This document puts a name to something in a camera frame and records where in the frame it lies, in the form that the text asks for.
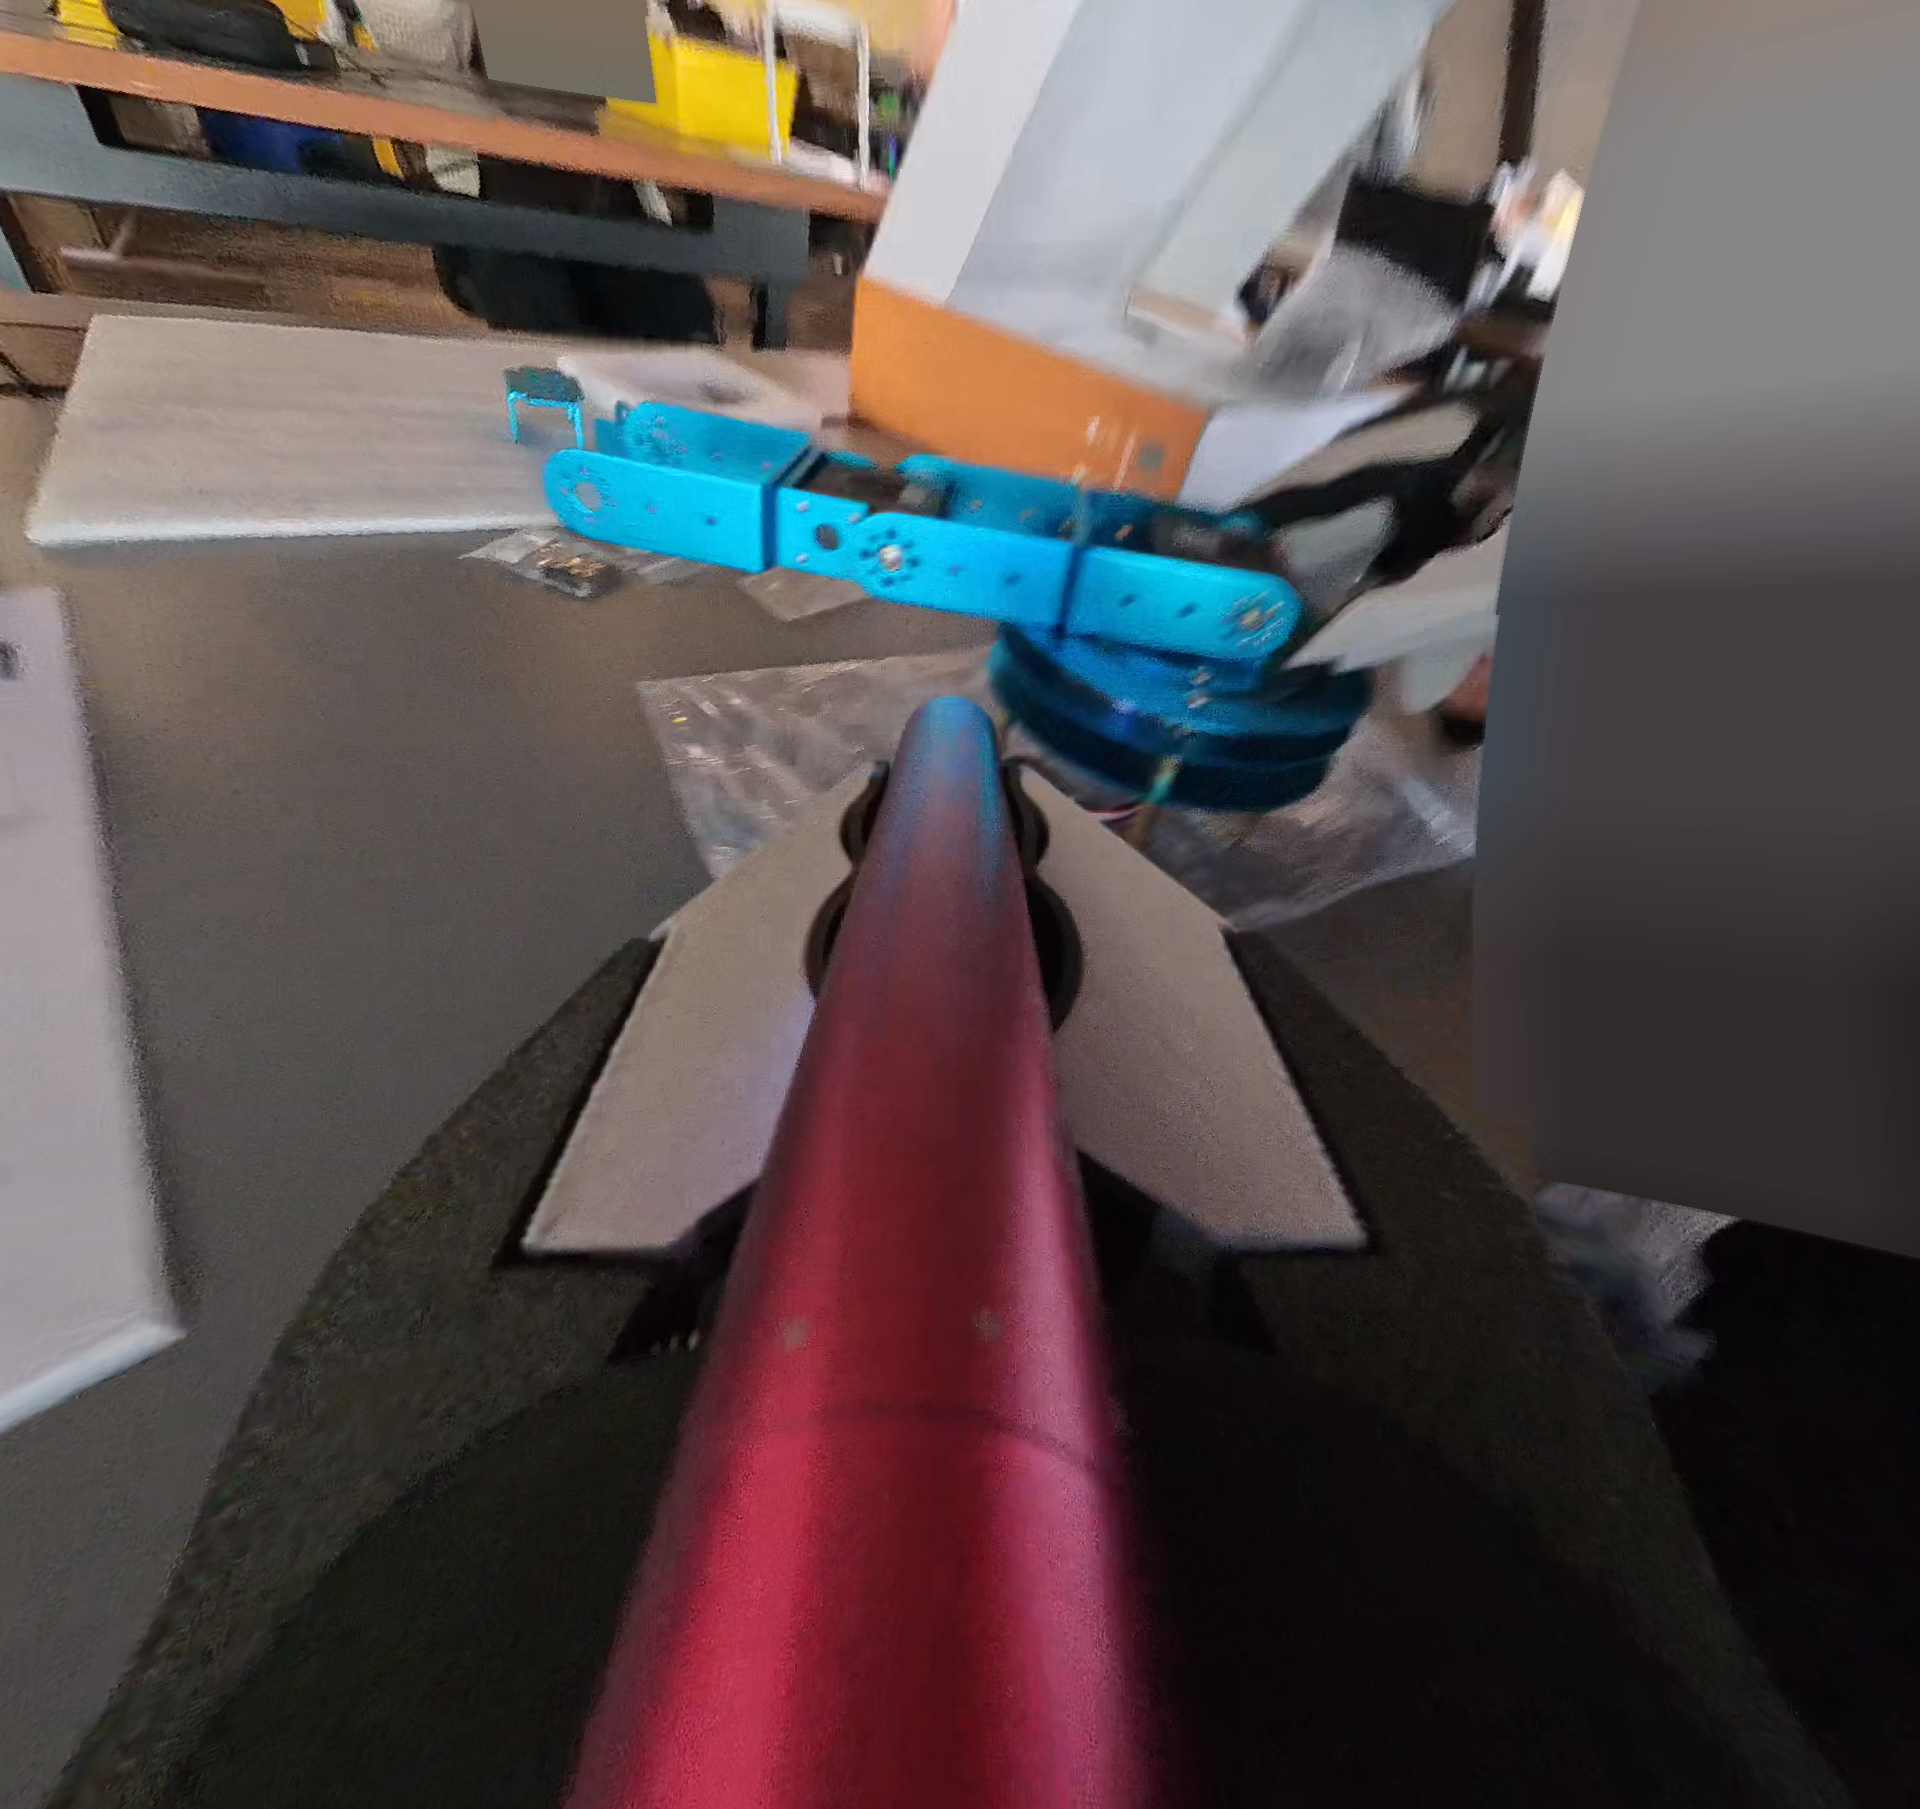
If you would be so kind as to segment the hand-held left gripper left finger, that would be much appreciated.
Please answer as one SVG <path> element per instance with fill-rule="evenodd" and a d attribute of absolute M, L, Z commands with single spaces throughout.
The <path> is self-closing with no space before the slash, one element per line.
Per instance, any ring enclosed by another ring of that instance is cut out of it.
<path fill-rule="evenodd" d="M 685 1257 L 764 1170 L 817 1011 L 808 942 L 853 874 L 860 765 L 675 908 L 523 1224 L 523 1257 Z"/>

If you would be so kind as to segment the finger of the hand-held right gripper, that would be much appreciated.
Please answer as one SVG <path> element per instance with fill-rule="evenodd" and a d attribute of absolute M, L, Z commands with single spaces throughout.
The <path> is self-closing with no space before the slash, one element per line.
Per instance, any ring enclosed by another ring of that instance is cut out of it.
<path fill-rule="evenodd" d="M 1403 391 L 1215 407 L 1200 432 L 1200 525 L 1238 539 L 1357 524 L 1378 539 L 1443 465 L 1443 410 Z"/>
<path fill-rule="evenodd" d="M 1408 713 L 1436 711 L 1495 649 L 1503 530 L 1351 599 L 1287 670 L 1385 671 Z"/>

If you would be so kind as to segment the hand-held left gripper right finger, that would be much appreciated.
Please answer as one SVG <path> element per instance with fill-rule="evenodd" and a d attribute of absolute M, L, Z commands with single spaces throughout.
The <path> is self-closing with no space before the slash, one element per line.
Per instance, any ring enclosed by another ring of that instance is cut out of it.
<path fill-rule="evenodd" d="M 1223 1249 L 1365 1249 L 1368 1229 L 1224 922 L 1040 774 L 1042 887 L 1079 936 L 1052 1045 L 1076 1145 Z"/>

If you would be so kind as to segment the red electric screwdriver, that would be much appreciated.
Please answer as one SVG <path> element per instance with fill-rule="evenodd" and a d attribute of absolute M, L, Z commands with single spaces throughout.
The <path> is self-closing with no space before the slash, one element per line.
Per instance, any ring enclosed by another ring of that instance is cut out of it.
<path fill-rule="evenodd" d="M 563 1806 L 1186 1806 L 991 717 L 905 727 Z"/>

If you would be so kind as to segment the blue toy robot arm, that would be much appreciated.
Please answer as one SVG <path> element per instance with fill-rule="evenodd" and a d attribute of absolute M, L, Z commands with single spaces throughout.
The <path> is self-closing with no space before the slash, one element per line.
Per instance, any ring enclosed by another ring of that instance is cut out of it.
<path fill-rule="evenodd" d="M 998 627 L 1001 711 L 1146 804 L 1271 812 L 1326 782 L 1376 701 L 1292 654 L 1310 599 L 1250 511 L 1213 513 L 798 428 L 622 407 L 543 465 L 563 530 L 738 574 L 811 574 Z"/>

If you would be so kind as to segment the grey desk with orange edge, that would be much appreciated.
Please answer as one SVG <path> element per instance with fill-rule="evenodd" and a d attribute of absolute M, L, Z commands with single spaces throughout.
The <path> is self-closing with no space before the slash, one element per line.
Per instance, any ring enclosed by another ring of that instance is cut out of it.
<path fill-rule="evenodd" d="M 259 173 L 134 148 L 102 137 L 90 97 L 300 123 L 360 140 L 445 145 L 711 197 L 705 230 L 469 202 L 400 184 Z M 497 89 L 393 59 L 337 72 L 259 72 L 149 56 L 40 10 L 5 12 L 5 195 L 190 211 L 386 245 L 456 245 L 547 261 L 600 261 L 745 281 L 755 345 L 788 345 L 788 310 L 808 277 L 808 223 L 876 223 L 883 183 L 842 183 L 612 112 L 584 97 Z"/>

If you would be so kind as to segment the white and orange cardboard box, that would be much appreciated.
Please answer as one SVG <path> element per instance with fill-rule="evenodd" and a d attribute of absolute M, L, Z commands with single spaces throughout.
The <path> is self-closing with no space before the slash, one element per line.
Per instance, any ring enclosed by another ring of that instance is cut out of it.
<path fill-rule="evenodd" d="M 1454 4 L 960 0 L 856 290 L 856 416 L 1200 508 L 1215 407 L 1382 376 L 1314 278 Z"/>

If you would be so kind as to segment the clear plastic bag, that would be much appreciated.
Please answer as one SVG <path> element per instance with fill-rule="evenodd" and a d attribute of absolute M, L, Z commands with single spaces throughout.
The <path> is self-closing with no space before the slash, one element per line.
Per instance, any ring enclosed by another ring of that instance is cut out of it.
<path fill-rule="evenodd" d="M 1001 711 L 988 649 L 654 680 L 641 701 L 711 878 L 820 796 L 895 754 L 933 695 Z M 1395 701 L 1362 717 L 1326 782 L 1262 815 L 1162 812 L 1146 858 L 1236 930 L 1278 930 L 1476 858 L 1477 751 L 1445 751 Z"/>

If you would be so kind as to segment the pile of clear screw bags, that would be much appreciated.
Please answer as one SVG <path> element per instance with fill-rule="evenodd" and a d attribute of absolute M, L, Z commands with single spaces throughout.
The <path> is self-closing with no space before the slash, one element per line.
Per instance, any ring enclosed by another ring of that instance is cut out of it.
<path fill-rule="evenodd" d="M 491 566 L 543 590 L 595 600 L 636 581 L 650 587 L 723 581 L 776 623 L 808 623 L 868 600 L 856 581 L 808 573 L 730 573 L 642 550 L 598 547 L 567 530 L 514 530 L 465 552 L 465 562 Z"/>

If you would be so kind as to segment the white foam tray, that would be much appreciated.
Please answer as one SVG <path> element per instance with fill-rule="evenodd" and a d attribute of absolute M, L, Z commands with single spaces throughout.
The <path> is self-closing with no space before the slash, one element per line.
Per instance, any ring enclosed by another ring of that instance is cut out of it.
<path fill-rule="evenodd" d="M 723 347 L 567 350 L 555 367 L 605 416 L 662 402 L 807 432 L 853 420 L 853 367 L 823 350 L 776 350 L 770 360 Z"/>

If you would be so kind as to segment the white foam sheet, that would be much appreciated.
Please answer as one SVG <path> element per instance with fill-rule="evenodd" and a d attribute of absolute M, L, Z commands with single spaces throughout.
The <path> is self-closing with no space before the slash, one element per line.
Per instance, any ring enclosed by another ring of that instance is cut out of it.
<path fill-rule="evenodd" d="M 62 396 L 26 536 L 40 550 L 548 524 L 567 413 L 514 435 L 506 374 L 536 340 L 371 334 L 103 311 Z"/>

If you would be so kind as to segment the black bag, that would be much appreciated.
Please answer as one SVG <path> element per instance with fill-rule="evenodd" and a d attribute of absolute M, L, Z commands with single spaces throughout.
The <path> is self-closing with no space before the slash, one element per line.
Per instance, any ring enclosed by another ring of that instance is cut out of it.
<path fill-rule="evenodd" d="M 259 72 L 337 72 L 343 59 L 300 35 L 274 0 L 97 0 L 138 49 Z"/>

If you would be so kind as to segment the blue metal bracket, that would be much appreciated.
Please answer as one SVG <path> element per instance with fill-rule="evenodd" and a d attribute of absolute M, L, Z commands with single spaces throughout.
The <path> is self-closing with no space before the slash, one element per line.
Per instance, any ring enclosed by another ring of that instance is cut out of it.
<path fill-rule="evenodd" d="M 518 365 L 502 374 L 504 413 L 511 442 L 523 442 L 530 416 L 555 416 L 568 428 L 568 442 L 588 447 L 588 398 L 578 376 L 554 365 Z"/>

